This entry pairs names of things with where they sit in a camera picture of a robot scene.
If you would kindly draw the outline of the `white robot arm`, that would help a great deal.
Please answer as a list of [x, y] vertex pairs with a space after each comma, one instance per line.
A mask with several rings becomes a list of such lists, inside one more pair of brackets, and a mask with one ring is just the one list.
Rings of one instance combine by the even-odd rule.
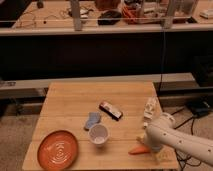
[[153, 152], [160, 152], [166, 145], [213, 167], [213, 140], [180, 132], [174, 125], [175, 118], [163, 112], [148, 123], [137, 140]]

